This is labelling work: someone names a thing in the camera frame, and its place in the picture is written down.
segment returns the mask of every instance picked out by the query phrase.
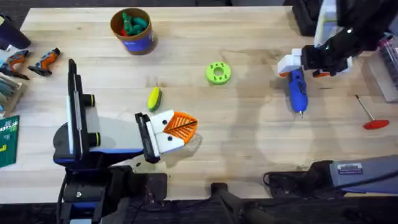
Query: t-handle screwdriver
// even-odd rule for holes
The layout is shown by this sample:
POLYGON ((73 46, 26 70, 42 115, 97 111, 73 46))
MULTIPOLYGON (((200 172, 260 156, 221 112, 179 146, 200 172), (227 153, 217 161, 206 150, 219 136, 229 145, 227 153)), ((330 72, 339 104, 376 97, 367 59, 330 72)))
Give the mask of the t-handle screwdriver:
POLYGON ((372 119, 370 122, 366 123, 363 128, 366 130, 374 130, 374 129, 379 129, 379 128, 384 128, 387 126, 390 121, 388 120, 376 120, 373 118, 372 114, 366 109, 365 105, 362 103, 361 99, 359 99, 358 95, 355 95, 355 97, 358 99, 359 103, 361 104, 363 110, 365 110, 366 114, 372 119))

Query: orange handle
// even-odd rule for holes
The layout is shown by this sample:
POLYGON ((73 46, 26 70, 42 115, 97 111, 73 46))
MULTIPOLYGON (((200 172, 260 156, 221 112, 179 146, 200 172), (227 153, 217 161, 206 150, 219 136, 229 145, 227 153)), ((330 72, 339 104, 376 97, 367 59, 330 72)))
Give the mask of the orange handle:
POLYGON ((42 68, 45 70, 48 70, 49 65, 54 63, 54 61, 56 61, 57 57, 58 57, 58 55, 56 53, 49 53, 49 56, 40 62, 40 64, 42 65, 42 68))
POLYGON ((197 120, 182 112, 174 112, 174 116, 167 124, 164 132, 184 140, 186 144, 197 130, 197 120))

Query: green ring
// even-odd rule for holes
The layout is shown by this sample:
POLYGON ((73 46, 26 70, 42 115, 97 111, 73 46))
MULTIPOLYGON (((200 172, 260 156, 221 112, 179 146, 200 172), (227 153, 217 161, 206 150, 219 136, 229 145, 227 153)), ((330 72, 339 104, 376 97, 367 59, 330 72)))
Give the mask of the green ring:
POLYGON ((213 85, 224 85, 231 78, 231 68, 224 62, 213 62, 206 68, 206 78, 213 85), (220 68, 222 75, 216 75, 214 71, 220 68))

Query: black cable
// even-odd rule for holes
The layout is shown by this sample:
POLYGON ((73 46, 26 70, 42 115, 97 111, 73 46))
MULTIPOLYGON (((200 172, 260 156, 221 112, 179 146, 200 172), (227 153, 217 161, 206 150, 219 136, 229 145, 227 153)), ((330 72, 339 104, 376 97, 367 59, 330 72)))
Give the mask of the black cable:
MULTIPOLYGON (((186 210, 186 209, 188 209, 188 208, 196 207, 196 206, 198 206, 198 205, 201 205, 201 204, 204 204, 204 203, 208 203, 211 199, 212 199, 212 198, 210 197, 210 198, 208 198, 208 199, 204 199, 204 200, 201 200, 201 201, 199 201, 199 202, 192 203, 192 204, 187 205, 187 206, 184 206, 184 207, 179 207, 178 210, 181 211, 181 210, 186 210)), ((147 213, 163 213, 163 212, 164 212, 164 213, 168 213, 168 212, 175 212, 175 210, 172 210, 172 209, 170 209, 170 210, 165 210, 165 209, 147 210, 147 209, 143 209, 143 208, 141 208, 141 211, 147 212, 147 213)))
POLYGON ((63 177, 63 181, 61 184, 61 189, 60 193, 58 194, 58 200, 57 200, 57 211, 56 211, 56 219, 57 219, 57 224, 60 224, 60 211, 61 211, 61 206, 62 206, 62 198, 63 198, 63 191, 65 190, 65 186, 67 184, 67 178, 69 177, 69 171, 65 170, 65 176, 63 177))
MULTIPOLYGON (((268 172, 265 173, 264 176, 263 176, 263 179, 262 179, 264 184, 266 184, 266 185, 267 184, 269 185, 269 183, 267 183, 265 181, 265 177, 268 174, 269 174, 268 172)), ((396 170, 394 172, 391 172, 391 173, 388 173, 388 174, 381 175, 379 177, 370 178, 368 180, 360 180, 360 181, 353 182, 353 183, 350 183, 350 184, 341 184, 341 185, 337 185, 337 186, 333 186, 333 187, 329 187, 329 188, 325 188, 325 189, 316 190, 316 191, 314 191, 314 195, 315 194, 321 194, 321 193, 327 193, 327 192, 331 192, 331 191, 334 191, 334 190, 340 190, 340 189, 347 188, 347 187, 356 187, 356 186, 360 186, 360 185, 381 182, 381 181, 388 180, 388 179, 391 179, 391 178, 394 178, 394 177, 397 177, 397 176, 398 176, 398 170, 396 170)), ((279 206, 279 205, 287 205, 289 203, 293 203, 293 202, 296 202, 296 201, 299 201, 299 200, 304 200, 304 199, 305 199, 305 197, 298 197, 298 198, 292 198, 290 200, 285 200, 284 202, 281 202, 281 203, 275 203, 275 204, 270 204, 270 205, 261 205, 261 206, 262 207, 276 207, 276 206, 279 206)))
MULTIPOLYGON (((280 187, 278 186, 271 186, 269 183, 266 182, 266 177, 272 172, 266 172, 263 176, 262 176, 262 182, 264 183, 265 186, 269 187, 270 189, 280 189, 280 187)), ((276 175, 282 176, 282 177, 286 177, 286 178, 290 178, 290 179, 294 179, 297 180, 296 176, 290 175, 290 174, 281 174, 281 173, 274 173, 276 175)))
POLYGON ((138 213, 139 213, 139 211, 141 210, 142 206, 144 206, 144 204, 145 204, 145 201, 142 201, 142 204, 138 207, 138 209, 137 209, 137 211, 136 211, 136 214, 134 215, 134 218, 133 218, 132 221, 131 221, 131 224, 134 224, 134 221, 136 221, 136 218, 137 218, 137 216, 138 216, 138 213))

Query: orange power drill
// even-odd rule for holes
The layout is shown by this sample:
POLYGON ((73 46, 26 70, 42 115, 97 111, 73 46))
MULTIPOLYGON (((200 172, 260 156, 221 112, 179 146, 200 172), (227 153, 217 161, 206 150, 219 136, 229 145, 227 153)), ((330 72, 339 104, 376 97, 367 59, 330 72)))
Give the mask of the orange power drill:
POLYGON ((45 54, 34 66, 31 65, 28 68, 32 72, 35 72, 41 76, 49 76, 52 74, 52 72, 49 70, 49 65, 54 63, 60 54, 60 49, 53 49, 47 52, 47 54, 45 54))
POLYGON ((28 50, 21 50, 16 52, 14 55, 11 55, 10 57, 7 58, 6 62, 0 65, 0 72, 10 77, 17 77, 29 80, 29 78, 26 75, 17 72, 16 69, 14 68, 16 64, 24 63, 29 54, 30 53, 28 50))

